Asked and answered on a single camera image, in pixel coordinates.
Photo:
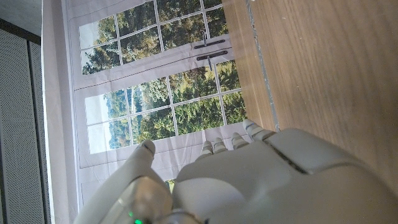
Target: white robotic hand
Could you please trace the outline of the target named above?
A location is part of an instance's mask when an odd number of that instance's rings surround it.
[[[298,129],[243,125],[253,142],[205,141],[172,195],[144,141],[75,223],[398,223],[396,195],[357,158]]]

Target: wood grain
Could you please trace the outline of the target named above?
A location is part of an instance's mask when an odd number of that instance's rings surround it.
[[[223,0],[223,5],[248,118],[275,131],[246,3]]]
[[[257,0],[251,8],[280,128],[341,146],[398,195],[398,1]]]

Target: perforated metal panel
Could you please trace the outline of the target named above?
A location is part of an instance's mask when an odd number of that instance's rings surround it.
[[[0,144],[8,223],[44,223],[27,41],[0,30]]]
[[[47,211],[47,223],[51,223],[50,215],[50,195],[49,195],[49,179],[47,176],[47,160],[45,155],[45,138],[44,138],[44,106],[43,106],[43,81],[42,81],[42,64],[41,64],[41,48],[40,45],[29,42],[30,45],[30,61],[32,66],[32,81],[35,94],[36,105],[36,127],[39,136],[39,155],[42,164],[42,192],[44,193],[44,209]]]

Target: tree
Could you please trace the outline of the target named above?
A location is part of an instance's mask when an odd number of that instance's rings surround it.
[[[217,93],[215,74],[209,67],[171,75],[170,87],[175,103]]]
[[[188,134],[223,125],[218,97],[175,107],[179,134]]]
[[[124,36],[156,23],[154,2],[145,2],[140,6],[120,12],[118,18],[119,35]]]
[[[199,0],[157,0],[159,21],[165,22],[200,10]]]
[[[103,95],[108,107],[108,116],[110,118],[120,118],[127,115],[126,97],[124,90],[113,91]],[[109,132],[111,140],[109,146],[111,149],[126,147],[130,145],[130,131],[128,119],[120,119],[109,122]]]
[[[201,14],[177,20],[161,27],[164,49],[169,50],[203,39],[205,23]]]
[[[211,38],[228,33],[224,9],[222,7],[206,12],[206,17]]]
[[[247,118],[241,92],[224,95],[223,102],[227,124],[242,122]]]
[[[241,87],[235,60],[219,63],[216,67],[221,91],[235,90]]]

